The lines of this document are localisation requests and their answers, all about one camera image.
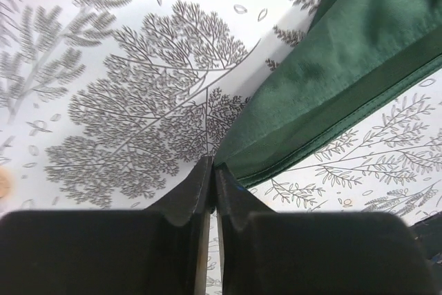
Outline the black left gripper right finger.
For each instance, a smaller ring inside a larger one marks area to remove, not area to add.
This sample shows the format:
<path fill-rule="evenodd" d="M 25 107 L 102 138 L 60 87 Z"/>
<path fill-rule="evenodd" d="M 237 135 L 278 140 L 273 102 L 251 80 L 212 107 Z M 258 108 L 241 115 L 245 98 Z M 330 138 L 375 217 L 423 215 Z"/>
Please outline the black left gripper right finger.
<path fill-rule="evenodd" d="M 224 294 L 437 294 L 411 230 L 383 212 L 278 213 L 215 170 Z"/>

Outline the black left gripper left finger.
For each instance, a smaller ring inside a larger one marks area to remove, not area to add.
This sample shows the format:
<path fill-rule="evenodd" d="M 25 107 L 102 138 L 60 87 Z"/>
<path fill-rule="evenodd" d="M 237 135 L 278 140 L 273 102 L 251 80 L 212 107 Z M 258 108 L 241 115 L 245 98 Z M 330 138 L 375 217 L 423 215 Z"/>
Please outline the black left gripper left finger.
<path fill-rule="evenodd" d="M 2 294 L 204 294 L 213 160 L 143 210 L 1 219 Z"/>

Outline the dark green cloth napkin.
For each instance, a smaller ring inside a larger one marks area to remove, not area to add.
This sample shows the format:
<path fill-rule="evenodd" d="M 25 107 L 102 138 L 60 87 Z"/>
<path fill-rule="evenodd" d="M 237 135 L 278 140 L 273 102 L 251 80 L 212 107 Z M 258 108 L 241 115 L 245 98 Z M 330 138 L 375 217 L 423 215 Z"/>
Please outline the dark green cloth napkin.
<path fill-rule="evenodd" d="M 441 0 L 322 0 L 224 137 L 215 165 L 260 184 L 441 68 Z"/>

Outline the floral patterned tablecloth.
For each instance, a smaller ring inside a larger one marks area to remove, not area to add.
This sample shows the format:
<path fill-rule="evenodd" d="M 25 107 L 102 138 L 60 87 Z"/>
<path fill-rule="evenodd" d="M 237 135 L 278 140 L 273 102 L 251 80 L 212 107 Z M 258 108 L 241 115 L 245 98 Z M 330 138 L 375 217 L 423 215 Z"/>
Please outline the floral patterned tablecloth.
<path fill-rule="evenodd" d="M 210 157 L 204 294 L 224 294 L 215 155 L 321 1 L 1 0 L 1 219 L 143 210 Z M 278 213 L 400 218 L 441 293 L 441 68 L 278 175 L 234 178 Z"/>

